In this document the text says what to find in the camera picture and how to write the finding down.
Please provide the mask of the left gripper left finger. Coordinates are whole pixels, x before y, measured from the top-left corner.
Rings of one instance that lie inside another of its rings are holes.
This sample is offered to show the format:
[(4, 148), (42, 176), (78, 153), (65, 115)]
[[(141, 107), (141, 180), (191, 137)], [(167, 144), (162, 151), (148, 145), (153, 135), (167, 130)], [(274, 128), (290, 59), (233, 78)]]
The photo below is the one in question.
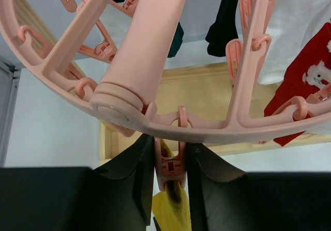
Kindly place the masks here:
[(1, 230), (146, 230), (154, 139), (143, 134), (96, 169), (1, 169)]

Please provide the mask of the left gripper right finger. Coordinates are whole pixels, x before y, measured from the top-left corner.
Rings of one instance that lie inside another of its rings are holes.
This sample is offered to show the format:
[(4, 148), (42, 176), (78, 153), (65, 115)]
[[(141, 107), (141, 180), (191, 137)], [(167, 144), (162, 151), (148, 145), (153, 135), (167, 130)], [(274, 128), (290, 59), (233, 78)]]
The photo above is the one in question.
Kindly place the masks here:
[(328, 172), (245, 172), (201, 143), (186, 167), (193, 230), (330, 230)]

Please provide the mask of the mustard yellow sock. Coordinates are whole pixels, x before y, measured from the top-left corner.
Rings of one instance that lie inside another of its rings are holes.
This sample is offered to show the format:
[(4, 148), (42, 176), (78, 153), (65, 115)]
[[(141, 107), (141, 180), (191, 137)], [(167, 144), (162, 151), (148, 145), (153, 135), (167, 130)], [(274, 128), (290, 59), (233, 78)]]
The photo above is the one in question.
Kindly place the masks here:
[(189, 198), (185, 190), (187, 170), (185, 142), (174, 155), (161, 138), (154, 139), (155, 173), (160, 192), (153, 196), (152, 213), (161, 230), (192, 230)]

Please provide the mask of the red santa sock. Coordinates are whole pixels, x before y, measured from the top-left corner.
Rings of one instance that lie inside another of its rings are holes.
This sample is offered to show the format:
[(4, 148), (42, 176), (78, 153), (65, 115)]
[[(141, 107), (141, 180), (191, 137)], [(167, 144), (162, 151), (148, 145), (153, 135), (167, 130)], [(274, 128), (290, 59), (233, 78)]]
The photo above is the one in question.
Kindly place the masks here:
[(286, 69), (283, 82), (264, 109), (271, 116), (295, 96), (306, 99), (330, 83), (330, 23), (308, 41)]

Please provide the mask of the dark green sock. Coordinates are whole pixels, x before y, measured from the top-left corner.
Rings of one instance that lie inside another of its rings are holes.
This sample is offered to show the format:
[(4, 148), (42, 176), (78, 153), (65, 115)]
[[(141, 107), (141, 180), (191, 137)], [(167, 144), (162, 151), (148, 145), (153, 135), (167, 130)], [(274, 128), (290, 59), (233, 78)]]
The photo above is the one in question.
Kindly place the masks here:
[(170, 49), (168, 58), (175, 57), (183, 43), (184, 30), (180, 23), (178, 23)]

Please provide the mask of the pink round clip hanger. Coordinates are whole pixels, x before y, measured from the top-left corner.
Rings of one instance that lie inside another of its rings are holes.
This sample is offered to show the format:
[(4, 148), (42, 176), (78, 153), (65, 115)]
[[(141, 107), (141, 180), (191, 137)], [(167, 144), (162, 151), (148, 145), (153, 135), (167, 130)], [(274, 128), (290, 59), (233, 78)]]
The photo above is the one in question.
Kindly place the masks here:
[(271, 140), (330, 120), (329, 88), (295, 96), (269, 117), (249, 117), (253, 87), (271, 37), (266, 28), (275, 0), (241, 0), (244, 40), (227, 45), (237, 65), (224, 120), (203, 120), (185, 107), (157, 114), (158, 85), (185, 0), (128, 0), (121, 10), (132, 16), (117, 48), (100, 21), (111, 0), (60, 0), (75, 18), (56, 44), (29, 25), (20, 25), (14, 0), (1, 0), (1, 34), (23, 65), (54, 93), (83, 112), (109, 122), (124, 136), (134, 132), (155, 139), (159, 188), (185, 184), (185, 146)]

